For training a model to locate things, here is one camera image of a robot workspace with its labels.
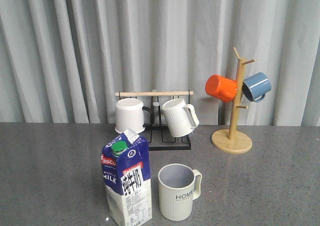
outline rack base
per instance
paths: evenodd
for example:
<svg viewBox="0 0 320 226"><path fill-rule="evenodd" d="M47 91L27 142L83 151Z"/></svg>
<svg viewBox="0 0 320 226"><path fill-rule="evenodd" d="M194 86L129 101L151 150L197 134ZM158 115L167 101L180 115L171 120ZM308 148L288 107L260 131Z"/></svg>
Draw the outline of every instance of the rack base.
<svg viewBox="0 0 320 226"><path fill-rule="evenodd" d="M252 148L252 140L246 134L236 131L233 141L228 139L229 129L214 132L211 136L213 144L222 151L241 154Z"/></svg>

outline black metal mug rack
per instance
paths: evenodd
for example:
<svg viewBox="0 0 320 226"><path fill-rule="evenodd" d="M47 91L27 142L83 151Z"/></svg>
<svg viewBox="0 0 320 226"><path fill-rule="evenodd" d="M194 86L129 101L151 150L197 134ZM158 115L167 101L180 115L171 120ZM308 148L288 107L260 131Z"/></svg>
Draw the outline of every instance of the black metal mug rack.
<svg viewBox="0 0 320 226"><path fill-rule="evenodd" d="M163 150L191 150L191 141L189 138L189 135L175 138L172 137L169 133L169 128L166 125L162 124L162 116L161 116L161 104L159 97L161 96L171 96L172 99L175 97L180 96L187 96L188 103L190 103L191 95L193 95L193 91L172 91L172 92L158 92L156 90L153 90L152 92L118 92L116 93L116 96L119 97L119 100L122 99L122 97L134 97L137 98L139 96L149 96L151 99L151 106L150 108L153 111L157 110L158 113L158 120L159 125L152 125L147 126L145 128L145 131L140 133L143 137L148 138L149 141L149 150L150 151L163 151ZM153 146L152 140L154 137L154 132L160 132L160 135L157 136L161 137L161 146Z"/></svg>

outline gray countertop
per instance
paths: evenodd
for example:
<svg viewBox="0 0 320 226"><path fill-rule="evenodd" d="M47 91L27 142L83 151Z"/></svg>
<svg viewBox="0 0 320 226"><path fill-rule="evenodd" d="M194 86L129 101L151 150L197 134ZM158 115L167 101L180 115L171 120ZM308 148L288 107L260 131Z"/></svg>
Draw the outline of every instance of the gray countertop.
<svg viewBox="0 0 320 226"><path fill-rule="evenodd" d="M153 217L145 226L319 225L319 127L239 126L252 139L245 154L212 145L221 128L199 126L191 150L150 152ZM116 136L114 125L0 123L0 225L116 225L100 165ZM175 162L203 175L201 196L180 222L161 215L157 191L158 171Z"/></svg>

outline curtain fold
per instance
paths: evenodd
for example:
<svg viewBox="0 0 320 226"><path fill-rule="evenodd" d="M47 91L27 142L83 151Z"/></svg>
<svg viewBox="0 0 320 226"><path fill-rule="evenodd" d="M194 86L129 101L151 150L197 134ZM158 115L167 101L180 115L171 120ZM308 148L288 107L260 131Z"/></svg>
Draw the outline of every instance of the curtain fold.
<svg viewBox="0 0 320 226"><path fill-rule="evenodd" d="M0 121L114 123L115 92L156 89L229 124L205 83L235 79L236 47L272 85L239 125L320 126L319 39L320 0L0 0Z"/></svg>

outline wooden mug tree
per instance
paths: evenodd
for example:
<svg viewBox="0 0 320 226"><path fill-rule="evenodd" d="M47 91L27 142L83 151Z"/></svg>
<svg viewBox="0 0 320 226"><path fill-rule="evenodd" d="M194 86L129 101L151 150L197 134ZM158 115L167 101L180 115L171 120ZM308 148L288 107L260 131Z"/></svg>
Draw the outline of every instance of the wooden mug tree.
<svg viewBox="0 0 320 226"><path fill-rule="evenodd" d="M236 71L237 93L232 101L232 112L230 118L229 129L222 129L214 132L211 136L212 142L219 149L229 153L245 153L252 148L252 140L246 134L237 131L237 122L239 117L239 109L249 108L249 106L241 106L242 84L246 71L246 65L255 62L255 59L247 61L246 58L241 58L236 50L233 48L238 59Z"/></svg>

